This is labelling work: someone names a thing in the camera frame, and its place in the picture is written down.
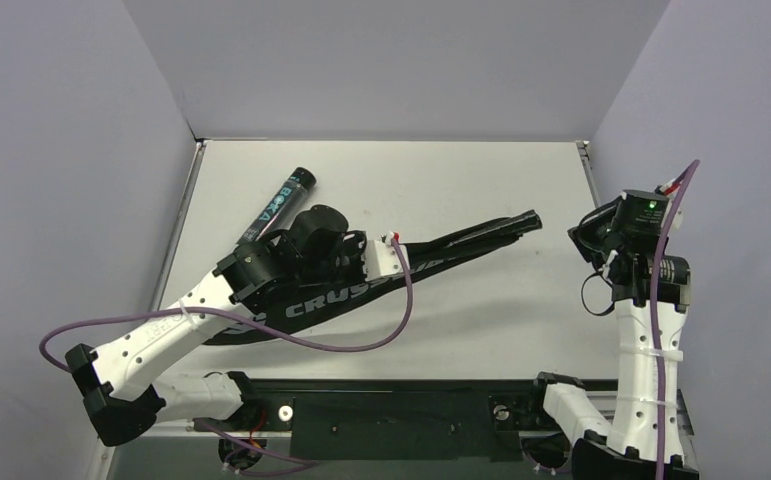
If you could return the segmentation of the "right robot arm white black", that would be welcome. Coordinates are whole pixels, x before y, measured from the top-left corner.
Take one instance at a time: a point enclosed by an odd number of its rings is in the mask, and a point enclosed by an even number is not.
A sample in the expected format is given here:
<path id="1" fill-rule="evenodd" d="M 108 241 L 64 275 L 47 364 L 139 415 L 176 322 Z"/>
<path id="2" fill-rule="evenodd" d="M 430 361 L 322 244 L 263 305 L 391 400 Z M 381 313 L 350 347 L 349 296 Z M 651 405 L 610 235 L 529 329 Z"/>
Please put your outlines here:
<path id="1" fill-rule="evenodd" d="M 678 367 L 690 306 L 691 272 L 664 253 L 676 214 L 668 196 L 625 190 L 568 235 L 611 288 L 619 332 L 613 416 L 593 405 L 582 381 L 542 372 L 526 402 L 538 428 L 557 425 L 571 446 L 575 479 L 697 479 L 682 444 Z"/>

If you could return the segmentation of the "black shuttlecock tube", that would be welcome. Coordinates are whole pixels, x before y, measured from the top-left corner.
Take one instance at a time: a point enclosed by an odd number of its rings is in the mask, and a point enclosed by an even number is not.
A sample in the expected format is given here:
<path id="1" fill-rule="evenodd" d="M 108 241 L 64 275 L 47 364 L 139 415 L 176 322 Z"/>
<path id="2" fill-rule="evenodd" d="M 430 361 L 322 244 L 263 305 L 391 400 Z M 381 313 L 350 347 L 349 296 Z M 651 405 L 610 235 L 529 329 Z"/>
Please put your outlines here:
<path id="1" fill-rule="evenodd" d="M 316 176 L 310 170 L 297 167 L 239 237 L 237 244 L 255 242 L 278 229 L 304 202 L 316 183 Z"/>

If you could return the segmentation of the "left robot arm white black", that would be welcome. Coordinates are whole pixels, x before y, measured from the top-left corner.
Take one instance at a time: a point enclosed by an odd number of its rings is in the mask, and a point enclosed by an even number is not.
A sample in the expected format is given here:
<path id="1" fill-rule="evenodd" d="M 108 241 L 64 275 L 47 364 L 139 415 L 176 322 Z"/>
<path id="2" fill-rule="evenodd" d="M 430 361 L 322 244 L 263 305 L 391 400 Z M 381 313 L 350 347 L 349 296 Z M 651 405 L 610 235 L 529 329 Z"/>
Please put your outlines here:
<path id="1" fill-rule="evenodd" d="M 161 422 L 210 418 L 233 429 L 253 426 L 259 402 L 242 373 L 195 377 L 167 370 L 198 346 L 296 294 L 334 288 L 363 275 L 367 235 L 326 205 L 299 213 L 286 229 L 240 241 L 176 303 L 125 335 L 91 347 L 79 344 L 65 360 L 99 439 L 120 446 Z"/>

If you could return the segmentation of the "black racket bag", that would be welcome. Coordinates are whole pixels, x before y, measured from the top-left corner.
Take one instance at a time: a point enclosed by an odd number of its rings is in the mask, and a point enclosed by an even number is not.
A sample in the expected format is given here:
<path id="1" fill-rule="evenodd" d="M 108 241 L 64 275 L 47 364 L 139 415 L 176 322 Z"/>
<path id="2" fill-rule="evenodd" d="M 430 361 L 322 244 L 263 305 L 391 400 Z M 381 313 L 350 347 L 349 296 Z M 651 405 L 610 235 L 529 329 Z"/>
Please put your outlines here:
<path id="1" fill-rule="evenodd" d="M 523 235 L 461 240 L 485 221 L 420 243 L 407 243 L 409 272 L 368 282 L 333 279 L 333 252 L 349 231 L 346 217 L 326 205 L 296 215 L 285 227 L 252 243 L 237 244 L 210 275 L 229 287 L 227 300 L 256 322 L 296 334 L 361 308 L 390 292 L 418 283 L 517 242 Z"/>

